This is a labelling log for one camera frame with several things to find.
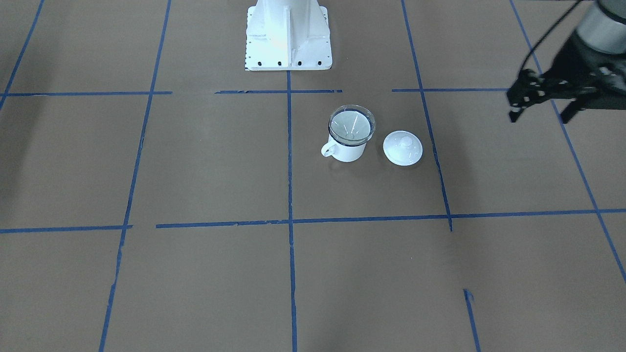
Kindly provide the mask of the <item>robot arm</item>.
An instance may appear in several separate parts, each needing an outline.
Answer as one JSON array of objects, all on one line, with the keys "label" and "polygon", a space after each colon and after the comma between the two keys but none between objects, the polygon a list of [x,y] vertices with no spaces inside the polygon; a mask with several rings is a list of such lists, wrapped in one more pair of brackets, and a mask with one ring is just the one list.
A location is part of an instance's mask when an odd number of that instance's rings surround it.
[{"label": "robot arm", "polygon": [[521,65],[507,91],[508,118],[548,100],[568,100],[560,113],[569,123],[583,110],[626,109],[626,21],[623,0],[596,0],[545,73]]}]

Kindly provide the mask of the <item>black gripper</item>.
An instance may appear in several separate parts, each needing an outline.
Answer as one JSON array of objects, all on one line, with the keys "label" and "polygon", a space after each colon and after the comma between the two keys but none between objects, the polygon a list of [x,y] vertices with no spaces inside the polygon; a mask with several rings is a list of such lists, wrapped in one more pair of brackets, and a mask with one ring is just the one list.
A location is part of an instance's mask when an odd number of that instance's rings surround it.
[{"label": "black gripper", "polygon": [[524,67],[507,91],[508,118],[548,100],[568,100],[559,113],[565,125],[581,110],[626,109],[626,56],[594,50],[573,33],[545,73]]}]

